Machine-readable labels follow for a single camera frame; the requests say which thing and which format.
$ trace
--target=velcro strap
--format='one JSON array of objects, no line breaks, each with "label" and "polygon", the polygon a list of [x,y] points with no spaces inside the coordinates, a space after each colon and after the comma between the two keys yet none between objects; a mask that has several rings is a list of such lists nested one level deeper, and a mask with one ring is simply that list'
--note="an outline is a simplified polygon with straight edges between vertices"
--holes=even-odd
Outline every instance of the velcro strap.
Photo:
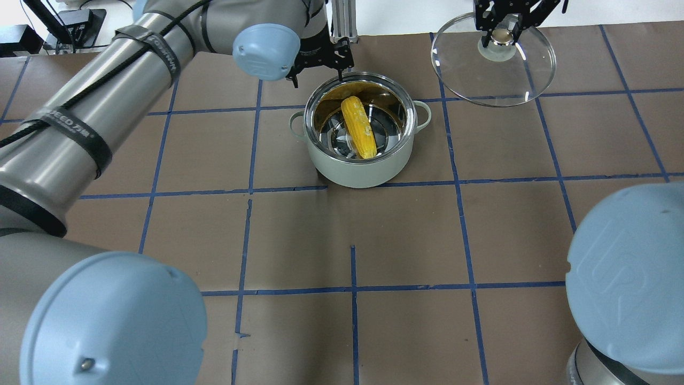
[{"label": "velcro strap", "polygon": [[83,147],[97,166],[95,179],[99,178],[102,172],[109,166],[111,162],[111,149],[109,145],[102,139],[100,134],[81,119],[78,119],[71,111],[62,107],[56,107],[41,116],[40,120],[56,128]]},{"label": "velcro strap", "polygon": [[118,34],[114,36],[114,39],[129,38],[152,47],[152,50],[159,56],[161,61],[166,64],[172,81],[175,82],[178,79],[178,76],[181,74],[181,62],[162,35],[135,24],[119,28],[116,31]]}]

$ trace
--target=black box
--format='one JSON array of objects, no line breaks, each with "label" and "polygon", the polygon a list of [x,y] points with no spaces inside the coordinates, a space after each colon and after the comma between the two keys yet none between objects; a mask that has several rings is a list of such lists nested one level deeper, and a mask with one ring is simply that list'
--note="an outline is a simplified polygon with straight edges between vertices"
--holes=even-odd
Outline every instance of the black box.
[{"label": "black box", "polygon": [[38,53],[43,39],[26,24],[0,27],[0,57],[11,58],[15,52]]}]

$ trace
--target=tiled surface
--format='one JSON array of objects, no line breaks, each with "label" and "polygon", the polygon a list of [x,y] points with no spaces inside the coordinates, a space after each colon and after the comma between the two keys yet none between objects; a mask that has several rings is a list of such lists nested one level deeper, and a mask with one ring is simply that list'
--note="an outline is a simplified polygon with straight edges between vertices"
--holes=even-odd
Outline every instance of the tiled surface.
[{"label": "tiled surface", "polygon": [[[197,384],[551,383],[579,340],[574,226],[616,190],[684,180],[681,32],[548,29],[556,81],[506,109],[443,99],[429,35],[362,36],[356,69],[433,112],[406,168],[367,190],[322,177],[287,127],[333,70],[295,90],[202,54],[69,211],[67,238],[195,280],[209,315]],[[0,60],[0,134],[91,58],[33,57],[22,76]]]}]

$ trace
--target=pot handle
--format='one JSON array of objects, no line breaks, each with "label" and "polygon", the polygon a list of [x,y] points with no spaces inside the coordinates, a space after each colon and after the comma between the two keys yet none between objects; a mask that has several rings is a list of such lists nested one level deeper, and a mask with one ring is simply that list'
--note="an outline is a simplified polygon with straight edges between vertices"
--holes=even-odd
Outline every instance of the pot handle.
[{"label": "pot handle", "polygon": [[422,123],[422,124],[418,125],[418,127],[416,127],[416,133],[418,133],[423,128],[427,127],[430,124],[430,121],[432,120],[432,110],[430,109],[430,107],[427,104],[425,104],[422,101],[414,100],[413,103],[415,105],[417,105],[418,107],[422,107],[427,112],[427,120],[425,120],[424,123]]},{"label": "pot handle", "polygon": [[292,127],[292,122],[294,122],[295,119],[299,118],[300,116],[304,116],[304,111],[295,112],[294,114],[292,114],[292,116],[290,116],[290,132],[292,132],[292,134],[298,137],[299,139],[304,139],[304,132],[302,132],[301,134],[297,134],[295,132],[294,127]]}]

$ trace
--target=pot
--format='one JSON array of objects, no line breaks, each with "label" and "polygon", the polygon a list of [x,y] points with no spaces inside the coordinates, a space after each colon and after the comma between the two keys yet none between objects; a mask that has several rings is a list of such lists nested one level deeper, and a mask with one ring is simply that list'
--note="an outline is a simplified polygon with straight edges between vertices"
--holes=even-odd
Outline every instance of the pot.
[{"label": "pot", "polygon": [[[368,114],[376,137],[378,154],[360,158],[347,133],[342,117],[342,100],[357,96]],[[418,125],[416,107],[427,112],[427,120]],[[293,122],[303,116],[303,134]],[[351,72],[323,83],[306,102],[304,111],[290,118],[290,130],[306,143],[311,161],[334,183],[352,188],[368,188],[395,177],[408,162],[414,135],[432,119],[430,107],[414,101],[393,80],[374,73]]]}]

